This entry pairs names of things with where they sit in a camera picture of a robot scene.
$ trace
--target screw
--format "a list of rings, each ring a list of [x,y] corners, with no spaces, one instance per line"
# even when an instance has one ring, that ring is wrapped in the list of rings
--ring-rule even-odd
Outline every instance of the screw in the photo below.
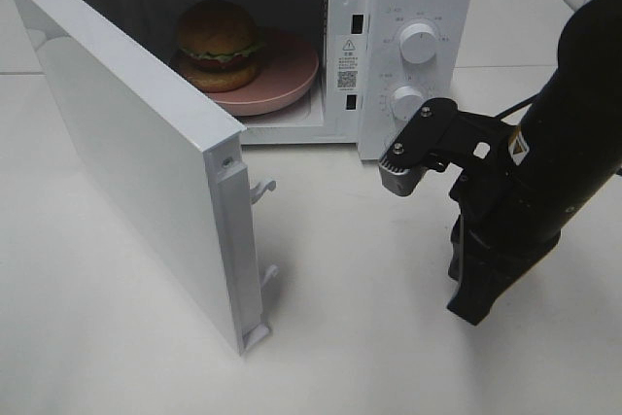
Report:
[[[394,155],[401,155],[404,152],[404,147],[401,143],[395,143],[393,145],[393,154]]]

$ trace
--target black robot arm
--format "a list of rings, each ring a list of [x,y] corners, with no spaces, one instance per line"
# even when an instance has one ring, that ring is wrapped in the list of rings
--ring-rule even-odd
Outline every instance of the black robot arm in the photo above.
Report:
[[[558,69],[516,126],[424,104],[380,161],[400,196],[427,170],[464,170],[450,191],[461,216],[451,234],[448,308],[472,324],[557,244],[561,228],[622,164],[622,0],[592,0],[562,32]],[[473,152],[486,143],[484,157]]]

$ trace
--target microwave door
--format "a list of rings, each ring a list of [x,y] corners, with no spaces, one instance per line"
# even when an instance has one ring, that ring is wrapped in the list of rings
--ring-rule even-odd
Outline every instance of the microwave door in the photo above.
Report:
[[[16,4],[91,180],[242,353],[267,332],[244,126],[82,0]]]

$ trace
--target microwave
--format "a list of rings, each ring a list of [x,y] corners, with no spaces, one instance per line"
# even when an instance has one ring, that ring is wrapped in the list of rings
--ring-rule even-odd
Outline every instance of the microwave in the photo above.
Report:
[[[469,2],[226,0],[318,57],[293,104],[236,119],[169,67],[177,18],[202,0],[15,1],[85,169],[239,353],[268,333],[252,204],[275,186],[250,187],[241,145],[377,159],[447,93]]]

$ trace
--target white countertop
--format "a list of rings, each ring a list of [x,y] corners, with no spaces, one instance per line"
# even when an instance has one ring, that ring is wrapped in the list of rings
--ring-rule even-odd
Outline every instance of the white countertop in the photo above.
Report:
[[[8,37],[11,8],[0,0],[3,415],[619,413],[621,180],[472,327],[445,310],[455,167],[399,198],[350,146],[246,149],[251,177],[279,183],[254,210],[260,263],[281,273],[273,334],[238,358],[83,171],[34,55]],[[473,0],[453,97],[495,113],[539,90],[569,16],[560,0]]]

